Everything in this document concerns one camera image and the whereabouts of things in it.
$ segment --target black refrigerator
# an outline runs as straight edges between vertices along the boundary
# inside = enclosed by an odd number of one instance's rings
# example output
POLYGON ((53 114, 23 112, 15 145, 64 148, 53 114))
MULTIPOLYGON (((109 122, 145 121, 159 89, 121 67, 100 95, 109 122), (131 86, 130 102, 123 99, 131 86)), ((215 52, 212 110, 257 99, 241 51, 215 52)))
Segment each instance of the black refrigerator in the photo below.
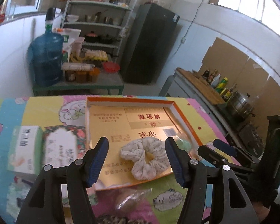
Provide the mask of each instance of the black refrigerator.
POLYGON ((155 82, 168 55, 179 16, 157 4, 139 7, 120 64, 127 83, 155 82))

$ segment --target wooden countertop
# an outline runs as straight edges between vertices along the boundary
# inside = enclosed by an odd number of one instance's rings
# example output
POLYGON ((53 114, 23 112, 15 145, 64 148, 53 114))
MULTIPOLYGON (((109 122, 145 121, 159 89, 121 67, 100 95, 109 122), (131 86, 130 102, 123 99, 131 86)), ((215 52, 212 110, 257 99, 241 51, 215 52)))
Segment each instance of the wooden countertop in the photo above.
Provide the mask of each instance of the wooden countertop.
POLYGON ((203 81, 198 79, 192 72, 186 71, 182 68, 176 69, 181 73, 191 84, 193 84, 197 90, 212 104, 224 104, 225 101, 209 84, 205 84, 203 81))

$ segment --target window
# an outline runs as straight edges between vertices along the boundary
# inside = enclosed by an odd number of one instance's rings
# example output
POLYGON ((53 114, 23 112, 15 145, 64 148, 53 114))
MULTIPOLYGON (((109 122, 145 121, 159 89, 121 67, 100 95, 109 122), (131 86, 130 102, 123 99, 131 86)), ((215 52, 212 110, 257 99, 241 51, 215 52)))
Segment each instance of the window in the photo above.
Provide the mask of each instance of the window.
POLYGON ((273 0, 217 0, 217 3, 210 0, 210 3, 243 13, 280 35, 280 10, 273 0))

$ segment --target green table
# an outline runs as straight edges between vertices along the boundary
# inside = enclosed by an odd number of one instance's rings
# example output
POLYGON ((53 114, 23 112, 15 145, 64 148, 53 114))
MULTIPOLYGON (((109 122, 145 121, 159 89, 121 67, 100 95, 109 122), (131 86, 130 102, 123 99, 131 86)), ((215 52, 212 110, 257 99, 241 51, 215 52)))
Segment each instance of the green table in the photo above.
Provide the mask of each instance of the green table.
POLYGON ((118 72, 105 73, 101 72, 96 83, 77 83, 61 81, 49 87, 40 87, 33 85, 35 96, 39 96, 39 92, 43 91, 60 91, 60 90, 79 90, 79 89, 106 89, 108 95, 111 95, 111 89, 117 89, 118 95, 122 95, 124 85, 118 72))

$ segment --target white bottle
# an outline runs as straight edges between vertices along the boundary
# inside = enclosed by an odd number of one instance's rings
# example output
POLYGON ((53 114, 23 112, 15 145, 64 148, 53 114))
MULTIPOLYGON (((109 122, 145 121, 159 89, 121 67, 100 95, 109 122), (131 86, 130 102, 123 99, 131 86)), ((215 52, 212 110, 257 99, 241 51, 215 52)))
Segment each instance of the white bottle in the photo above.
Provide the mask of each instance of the white bottle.
POLYGON ((213 87, 213 88, 216 88, 216 86, 219 84, 219 82, 220 82, 220 74, 218 74, 213 80, 212 80, 212 82, 211 82, 211 86, 213 87))

